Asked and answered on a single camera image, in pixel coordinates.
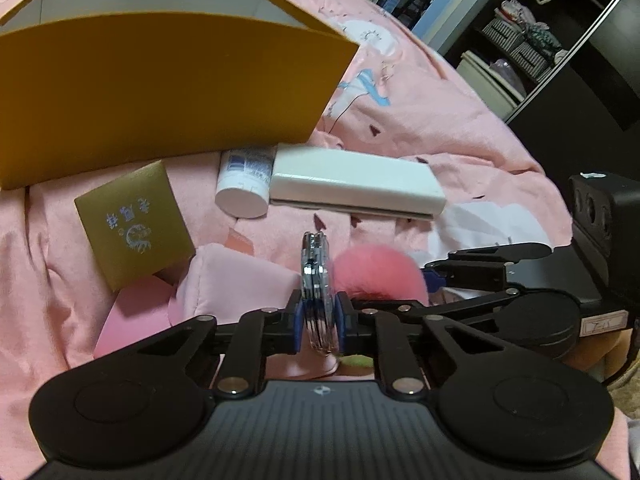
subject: white deodorant stick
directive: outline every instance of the white deodorant stick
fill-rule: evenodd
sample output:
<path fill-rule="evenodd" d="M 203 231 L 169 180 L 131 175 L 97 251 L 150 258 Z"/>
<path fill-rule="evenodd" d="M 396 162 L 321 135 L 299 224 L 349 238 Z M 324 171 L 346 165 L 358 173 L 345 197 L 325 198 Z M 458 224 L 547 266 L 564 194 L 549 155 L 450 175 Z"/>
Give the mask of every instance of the white deodorant stick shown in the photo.
<path fill-rule="evenodd" d="M 236 218 L 258 218 L 269 208 L 273 148 L 239 148 L 223 152 L 216 205 Z"/>

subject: plastic bag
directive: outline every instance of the plastic bag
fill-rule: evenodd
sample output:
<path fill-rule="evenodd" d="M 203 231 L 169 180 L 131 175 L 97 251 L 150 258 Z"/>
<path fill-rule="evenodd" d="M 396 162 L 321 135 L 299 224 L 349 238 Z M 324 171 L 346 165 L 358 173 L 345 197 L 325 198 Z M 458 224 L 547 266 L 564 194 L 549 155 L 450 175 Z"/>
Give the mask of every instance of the plastic bag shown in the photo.
<path fill-rule="evenodd" d="M 506 59 L 499 59 L 491 63 L 491 65 L 489 65 L 489 68 L 500 75 L 507 83 L 509 83 L 514 88 L 516 92 L 518 92 L 523 97 L 526 97 L 527 91 L 524 89 L 522 81 Z"/>

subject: striped storage box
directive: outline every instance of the striped storage box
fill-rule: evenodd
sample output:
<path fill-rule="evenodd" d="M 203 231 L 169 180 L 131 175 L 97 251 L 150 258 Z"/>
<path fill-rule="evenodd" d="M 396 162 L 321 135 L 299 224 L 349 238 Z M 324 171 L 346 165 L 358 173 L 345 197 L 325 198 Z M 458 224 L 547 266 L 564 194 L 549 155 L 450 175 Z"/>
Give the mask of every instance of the striped storage box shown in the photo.
<path fill-rule="evenodd" d="M 533 79 L 539 79 L 549 63 L 529 43 L 523 41 L 511 53 L 514 61 Z"/>
<path fill-rule="evenodd" d="M 546 77 L 551 74 L 552 67 L 547 68 L 542 74 L 540 74 L 537 78 L 539 83 L 542 83 Z"/>
<path fill-rule="evenodd" d="M 511 52 L 524 41 L 522 33 L 513 30 L 504 20 L 494 18 L 482 30 L 482 33 L 493 43 Z"/>

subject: logo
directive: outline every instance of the logo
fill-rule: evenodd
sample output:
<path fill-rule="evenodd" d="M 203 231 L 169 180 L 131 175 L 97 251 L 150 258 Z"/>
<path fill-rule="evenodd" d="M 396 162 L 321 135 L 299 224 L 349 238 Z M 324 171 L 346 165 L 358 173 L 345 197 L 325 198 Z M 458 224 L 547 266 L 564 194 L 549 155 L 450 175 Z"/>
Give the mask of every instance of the logo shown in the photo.
<path fill-rule="evenodd" d="M 323 384 L 322 386 L 318 386 L 317 388 L 314 388 L 313 393 L 318 394 L 321 397 L 324 397 L 325 395 L 329 395 L 331 393 L 331 388 L 329 388 L 328 386 L 324 386 Z"/>
<path fill-rule="evenodd" d="M 132 225 L 125 236 L 125 240 L 130 249 L 133 249 L 140 254 L 144 253 L 147 249 L 151 248 L 151 242 L 145 240 L 151 234 L 151 229 L 142 224 Z"/>

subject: bed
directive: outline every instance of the bed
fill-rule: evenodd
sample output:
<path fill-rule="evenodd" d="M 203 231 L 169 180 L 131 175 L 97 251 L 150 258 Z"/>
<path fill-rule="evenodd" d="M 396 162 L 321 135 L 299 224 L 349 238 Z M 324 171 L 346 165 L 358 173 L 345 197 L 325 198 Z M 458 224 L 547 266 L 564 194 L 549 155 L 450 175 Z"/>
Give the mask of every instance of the bed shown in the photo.
<path fill-rule="evenodd" d="M 0 0 L 0 16 L 20 1 Z M 429 164 L 448 205 L 433 222 L 286 206 L 270 206 L 257 220 L 235 219 L 213 200 L 219 153 L 169 158 L 168 176 L 196 247 L 241 244 L 257 258 L 297 271 L 302 234 L 319 227 L 334 253 L 376 242 L 424 260 L 474 246 L 569 243 L 570 215 L 556 187 L 438 54 L 367 0 L 290 1 L 360 44 L 309 143 Z M 210 46 L 195 47 L 194 55 L 216 62 Z M 42 463 L 27 420 L 31 396 L 53 375 L 92 359 L 114 302 L 74 198 L 143 164 L 0 191 L 4 480 L 25 478 Z M 624 478 L 621 471 L 615 473 Z"/>

